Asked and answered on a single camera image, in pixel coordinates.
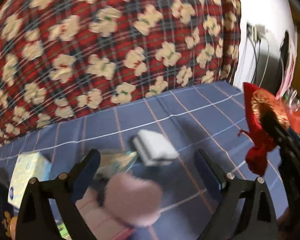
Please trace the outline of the yellow dotted tissue box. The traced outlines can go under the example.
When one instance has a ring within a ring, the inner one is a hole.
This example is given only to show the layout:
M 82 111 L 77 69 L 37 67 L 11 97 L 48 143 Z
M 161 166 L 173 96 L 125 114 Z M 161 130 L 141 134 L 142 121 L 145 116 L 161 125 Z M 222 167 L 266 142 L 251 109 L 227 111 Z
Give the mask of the yellow dotted tissue box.
M 22 153 L 18 156 L 9 187 L 7 202 L 19 209 L 25 189 L 31 178 L 49 180 L 52 163 L 40 152 Z

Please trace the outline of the wall power socket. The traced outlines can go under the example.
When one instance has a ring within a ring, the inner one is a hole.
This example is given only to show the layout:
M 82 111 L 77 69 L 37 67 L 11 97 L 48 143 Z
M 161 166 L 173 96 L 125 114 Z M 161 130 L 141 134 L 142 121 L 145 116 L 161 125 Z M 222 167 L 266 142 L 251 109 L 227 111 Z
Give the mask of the wall power socket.
M 247 38 L 255 40 L 255 26 L 247 22 Z

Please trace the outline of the red plaid teddy bear blanket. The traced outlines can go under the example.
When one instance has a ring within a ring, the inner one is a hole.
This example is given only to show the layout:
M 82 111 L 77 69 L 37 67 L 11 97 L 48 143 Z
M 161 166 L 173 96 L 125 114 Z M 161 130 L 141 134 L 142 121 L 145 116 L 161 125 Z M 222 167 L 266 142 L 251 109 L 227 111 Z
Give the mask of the red plaid teddy bear blanket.
M 0 147 L 237 69 L 240 0 L 0 0 Z

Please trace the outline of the cotton swab plastic bag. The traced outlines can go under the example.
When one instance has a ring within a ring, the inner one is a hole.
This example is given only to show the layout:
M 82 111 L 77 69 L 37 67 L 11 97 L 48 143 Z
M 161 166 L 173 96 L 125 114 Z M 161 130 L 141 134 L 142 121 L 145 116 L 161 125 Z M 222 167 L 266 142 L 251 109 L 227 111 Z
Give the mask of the cotton swab plastic bag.
M 94 174 L 95 181 L 109 180 L 113 175 L 128 171 L 138 159 L 136 151 L 122 152 L 112 149 L 100 150 L 100 166 Z

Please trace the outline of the red fabric pouch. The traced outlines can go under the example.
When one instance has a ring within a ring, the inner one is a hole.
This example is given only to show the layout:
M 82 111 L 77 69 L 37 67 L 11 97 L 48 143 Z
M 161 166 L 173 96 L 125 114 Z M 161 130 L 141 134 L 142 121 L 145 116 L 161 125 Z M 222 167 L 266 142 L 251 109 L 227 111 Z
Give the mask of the red fabric pouch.
M 282 99 L 255 84 L 243 84 L 245 117 L 248 131 L 240 130 L 239 133 L 250 137 L 254 146 L 248 150 L 245 162 L 254 174 L 262 177 L 268 165 L 267 154 L 276 148 L 274 139 L 264 130 L 261 118 L 266 114 L 272 115 L 279 124 L 285 128 L 292 128 L 300 134 L 300 107 L 294 111 L 284 104 Z

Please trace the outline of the pink mesh cloth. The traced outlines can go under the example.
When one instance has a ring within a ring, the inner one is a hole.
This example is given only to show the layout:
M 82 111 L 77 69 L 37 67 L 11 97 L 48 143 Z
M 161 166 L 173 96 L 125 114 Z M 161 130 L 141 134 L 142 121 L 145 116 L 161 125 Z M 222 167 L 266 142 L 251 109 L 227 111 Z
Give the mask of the pink mesh cloth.
M 119 240 L 128 238 L 134 232 L 134 229 L 114 219 L 104 207 L 99 206 L 97 198 L 97 191 L 89 187 L 83 198 L 75 203 L 96 239 Z

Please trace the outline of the white foam block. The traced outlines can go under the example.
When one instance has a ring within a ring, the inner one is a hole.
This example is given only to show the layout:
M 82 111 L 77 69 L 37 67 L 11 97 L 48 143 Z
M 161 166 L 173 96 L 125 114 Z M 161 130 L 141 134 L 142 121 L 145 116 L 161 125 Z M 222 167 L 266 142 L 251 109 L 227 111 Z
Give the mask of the white foam block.
M 155 131 L 141 129 L 132 143 L 143 165 L 147 167 L 167 166 L 179 157 L 172 143 L 163 134 Z

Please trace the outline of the gold pink tin lid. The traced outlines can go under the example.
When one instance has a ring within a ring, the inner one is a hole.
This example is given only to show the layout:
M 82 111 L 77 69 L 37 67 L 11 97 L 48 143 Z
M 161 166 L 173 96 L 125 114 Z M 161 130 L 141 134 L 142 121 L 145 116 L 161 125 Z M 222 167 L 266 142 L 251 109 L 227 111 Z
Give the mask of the gold pink tin lid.
M 2 225 L 4 226 L 6 236 L 11 240 L 15 240 L 17 216 L 11 216 L 9 212 L 5 211 Z

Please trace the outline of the pink fluffy puff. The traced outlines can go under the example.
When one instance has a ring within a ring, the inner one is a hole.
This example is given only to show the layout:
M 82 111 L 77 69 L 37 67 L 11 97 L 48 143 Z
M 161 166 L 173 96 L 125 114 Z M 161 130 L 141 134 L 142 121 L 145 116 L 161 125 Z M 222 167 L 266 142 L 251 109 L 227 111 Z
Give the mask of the pink fluffy puff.
M 122 222 L 146 227 L 160 218 L 162 195 L 162 188 L 156 182 L 121 172 L 108 181 L 103 205 Z

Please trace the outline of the white charger plug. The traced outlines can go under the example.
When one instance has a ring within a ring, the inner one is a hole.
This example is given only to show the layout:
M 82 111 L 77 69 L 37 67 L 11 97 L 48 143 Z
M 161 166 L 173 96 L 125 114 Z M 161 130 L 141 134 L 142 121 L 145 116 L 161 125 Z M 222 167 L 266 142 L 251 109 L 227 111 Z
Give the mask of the white charger plug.
M 257 24 L 255 26 L 255 31 L 257 33 L 258 40 L 266 37 L 266 27 L 264 25 Z

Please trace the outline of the pink patterned hanging cloth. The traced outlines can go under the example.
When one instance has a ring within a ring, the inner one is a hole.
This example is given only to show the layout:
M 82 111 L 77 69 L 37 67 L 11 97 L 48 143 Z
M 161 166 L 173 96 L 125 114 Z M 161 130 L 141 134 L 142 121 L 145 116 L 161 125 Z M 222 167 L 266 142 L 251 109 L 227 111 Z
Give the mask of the pink patterned hanging cloth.
M 276 94 L 276 99 L 284 96 L 285 92 L 291 87 L 294 69 L 297 59 L 298 38 L 292 38 L 288 31 L 285 31 L 284 39 L 280 47 L 279 62 L 282 70 L 281 84 Z

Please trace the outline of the blue checked bed sheet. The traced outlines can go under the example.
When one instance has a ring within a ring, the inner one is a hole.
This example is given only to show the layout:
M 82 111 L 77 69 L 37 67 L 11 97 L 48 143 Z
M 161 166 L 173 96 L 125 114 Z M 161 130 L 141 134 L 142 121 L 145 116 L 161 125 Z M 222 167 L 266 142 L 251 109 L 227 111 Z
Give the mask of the blue checked bed sheet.
M 194 165 L 194 153 L 204 150 L 226 172 L 254 180 L 245 155 L 252 141 L 247 129 L 243 93 L 226 82 L 189 86 L 157 96 L 93 112 L 74 100 L 62 113 L 45 121 L 45 128 L 0 145 L 0 176 L 11 179 L 17 158 L 40 152 L 51 163 L 51 178 L 68 172 L 92 148 L 133 151 L 141 129 L 165 135 L 179 152 L 168 166 L 146 167 L 136 161 L 130 172 L 162 187 L 162 211 L 155 224 L 134 229 L 126 239 L 196 239 L 217 207 Z

